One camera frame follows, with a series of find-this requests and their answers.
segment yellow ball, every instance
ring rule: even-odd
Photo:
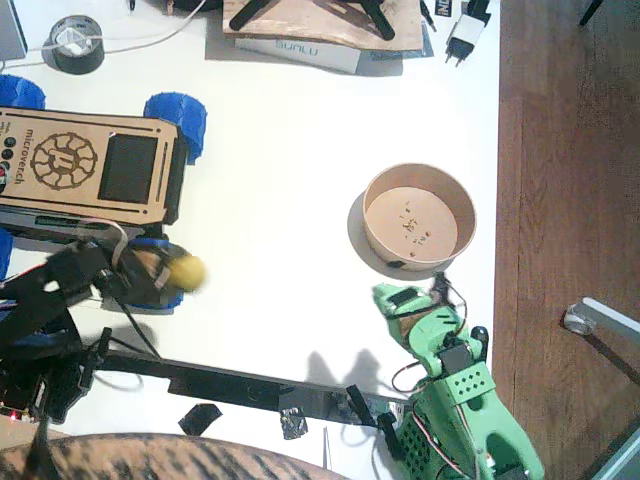
[[[169,283],[187,292],[196,290],[204,282],[204,263],[198,257],[185,255],[169,262]]]

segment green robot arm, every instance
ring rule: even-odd
[[[411,480],[542,479],[544,469],[527,434],[495,392],[486,342],[469,334],[448,290],[443,274],[428,292],[374,288],[391,336],[428,374],[411,396],[412,414],[396,431],[405,451],[400,467]]]

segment white table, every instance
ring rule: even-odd
[[[121,0],[15,3],[32,47],[69,14],[90,15],[108,37],[162,32],[181,22],[164,16],[160,1],[138,1],[133,15]],[[256,61],[205,60],[205,51],[221,48],[212,45],[213,32],[220,29],[215,12],[199,15],[158,46],[108,55],[89,75],[47,66],[6,71],[40,85],[47,108],[54,110],[140,115],[145,101],[161,91],[188,93],[206,105],[204,152],[187,169],[180,219],[166,231],[204,260],[209,279],[174,315],[138,316],[164,357],[290,380],[357,383],[397,395],[384,385],[412,359],[389,336],[371,287],[404,282],[360,258],[348,217],[378,172],[407,161],[446,170],[475,203],[475,239],[447,275],[468,302],[471,326],[482,324],[492,333],[499,5],[491,5],[494,16],[476,51],[455,68],[445,65],[443,55],[459,16],[460,4],[454,3],[451,19],[434,17],[435,58],[406,60],[402,76],[355,77],[247,53],[241,56]],[[109,41],[105,47],[137,43],[146,41]],[[38,61],[40,55],[27,60]],[[358,237],[354,225],[352,216],[350,233]],[[46,256],[29,250],[36,243],[19,246],[10,273]],[[75,307],[73,314],[88,337],[103,326],[127,325],[123,315],[92,302]],[[122,374],[101,375],[131,381]],[[61,429],[178,433],[177,420],[196,400],[166,394],[167,383],[145,378],[141,391],[123,393],[96,382]],[[333,469],[351,478],[374,478],[370,430],[310,420],[307,435],[286,442],[277,413],[221,409],[225,415],[205,435],[321,464],[322,428],[328,425]],[[388,477],[377,451],[374,456],[381,477]]]

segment cardboard bowl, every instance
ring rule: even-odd
[[[405,163],[380,173],[364,194],[369,243],[390,267],[430,270],[471,243],[476,213],[467,191],[430,165]]]

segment wooden floor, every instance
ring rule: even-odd
[[[501,19],[494,374],[562,480],[640,419],[638,347],[559,325],[581,296],[640,319],[640,2],[580,29],[588,1],[507,1]]]

